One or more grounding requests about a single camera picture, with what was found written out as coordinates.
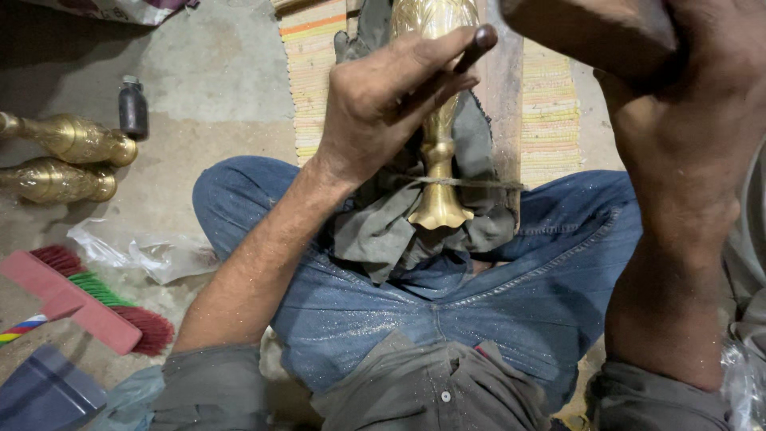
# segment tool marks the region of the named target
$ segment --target dark glass bottle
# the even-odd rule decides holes
[[[123,77],[119,93],[119,129],[130,139],[140,141],[149,136],[149,115],[139,78]]]

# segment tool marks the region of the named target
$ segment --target cement floor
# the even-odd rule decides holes
[[[121,78],[132,74],[144,84],[151,133],[134,164],[117,171],[119,189],[109,202],[45,207],[0,196],[0,258],[16,249],[66,244],[67,230],[86,217],[105,218],[121,230],[198,234],[191,197],[203,169],[242,154],[295,163],[286,56],[268,0],[204,0],[196,11],[181,11],[156,29],[0,2],[0,41],[0,110],[30,118],[73,113],[118,127]],[[591,70],[572,67],[582,103],[585,169],[622,169]],[[0,167],[42,155],[35,144],[0,143]],[[176,327],[210,278],[158,286],[140,270],[94,268],[115,291]],[[39,306],[5,278],[0,298],[0,330]],[[0,382],[45,341],[107,389],[163,362],[118,357],[77,325],[59,321],[0,350]]]

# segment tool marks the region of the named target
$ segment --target striped broom handle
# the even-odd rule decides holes
[[[10,343],[16,338],[19,338],[21,335],[28,333],[29,331],[35,329],[45,322],[47,322],[47,317],[45,317],[45,314],[38,314],[6,331],[0,332],[0,347]]]

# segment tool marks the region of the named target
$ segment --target brass bottle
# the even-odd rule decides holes
[[[119,130],[71,114],[36,121],[0,112],[0,138],[10,137],[39,143],[69,163],[107,161],[113,166],[128,166],[138,155],[136,142]]]
[[[391,14],[391,38],[417,31],[425,38],[439,38],[461,25],[478,25],[479,13],[473,0],[395,0]],[[423,123],[421,154],[431,178],[452,178],[455,144],[452,125],[457,96],[450,98]],[[426,229],[457,228],[473,219],[463,208],[452,186],[430,183],[423,188],[421,203],[408,221]]]
[[[11,190],[37,203],[67,203],[81,199],[107,201],[117,191],[108,168],[72,166],[54,157],[39,157],[0,169],[0,189]]]

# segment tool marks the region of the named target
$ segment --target man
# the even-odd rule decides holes
[[[547,429],[602,328],[601,429],[727,429],[720,256],[766,132],[766,7],[666,3],[689,44],[680,79],[639,95],[599,77],[630,178],[586,172],[523,193],[519,235],[473,256],[509,264],[461,281],[435,272],[454,268],[437,257],[409,274],[443,276],[438,299],[406,280],[372,285],[329,257],[321,229],[428,113],[477,83],[449,71],[472,28],[335,67],[302,170],[238,157],[205,171],[195,211],[226,262],[186,314],[153,429],[264,429],[269,324],[325,429]]]

